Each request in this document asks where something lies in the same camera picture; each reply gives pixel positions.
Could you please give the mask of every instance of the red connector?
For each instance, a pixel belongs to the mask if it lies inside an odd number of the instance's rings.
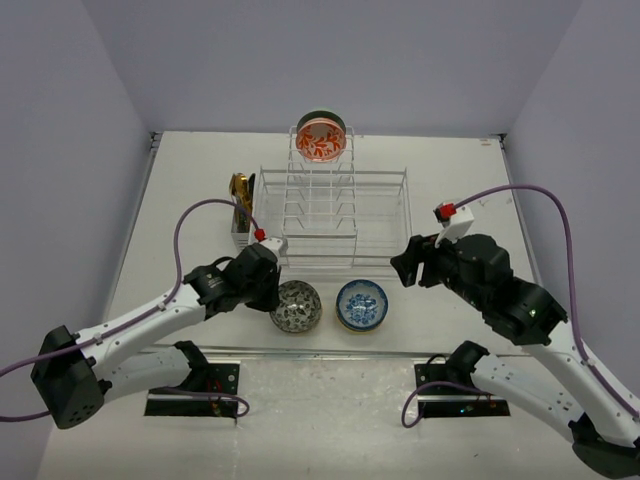
[[[264,229],[259,228],[255,232],[253,232],[253,236],[256,237],[256,240],[261,242],[262,240],[267,238],[267,232],[265,232]]]
[[[446,203],[436,208],[433,213],[436,214],[438,222],[448,222],[456,214],[456,207],[454,207],[453,203]]]

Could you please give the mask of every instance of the orange floral bowl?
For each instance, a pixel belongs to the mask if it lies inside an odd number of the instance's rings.
[[[311,162],[336,160],[347,146],[345,131],[329,118],[314,118],[298,129],[296,148]]]

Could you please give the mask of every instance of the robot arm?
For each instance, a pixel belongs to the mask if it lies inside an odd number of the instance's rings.
[[[586,345],[589,361],[582,359],[564,309],[544,288],[514,276],[504,249],[486,235],[463,236],[473,220],[466,210],[459,219],[458,214],[448,217],[439,235],[412,237],[392,266],[409,287],[418,280],[422,264],[420,286],[442,284],[455,292],[481,312],[494,332],[536,358],[563,388],[545,386],[471,342],[429,380],[455,381],[503,396],[571,441],[578,457],[608,478],[640,474],[640,402]]]
[[[172,332],[230,312],[244,303],[259,311],[278,304],[278,259],[286,244],[277,238],[246,247],[221,270],[221,261],[195,268],[175,292],[159,296],[105,324],[71,334],[58,327],[40,354],[81,346],[35,363],[31,378],[58,428],[74,427],[106,402],[134,392],[187,385],[206,359],[191,342],[141,354]],[[140,319],[134,325],[132,320]]]

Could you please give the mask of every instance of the gray wall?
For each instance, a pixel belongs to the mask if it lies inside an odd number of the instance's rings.
[[[580,0],[84,0],[153,129],[506,131]]]
[[[148,134],[79,0],[0,4],[0,365],[105,311]],[[43,404],[23,369],[1,415]],[[3,479],[35,476],[50,420],[0,424]]]
[[[585,1],[507,137],[515,181],[550,188],[574,233],[584,336],[640,394],[640,2]],[[552,204],[520,196],[541,275],[567,304]]]

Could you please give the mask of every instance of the bowl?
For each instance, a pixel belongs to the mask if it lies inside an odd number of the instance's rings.
[[[336,160],[347,146],[344,122],[327,110],[303,116],[296,129],[296,148],[311,162]]]
[[[290,280],[278,287],[280,302],[269,312],[276,327],[287,333],[308,332],[320,322],[322,302],[315,288],[300,280]]]
[[[340,289],[336,299],[338,320],[354,332],[370,332],[380,326],[389,300],[380,285],[370,280],[353,280]]]

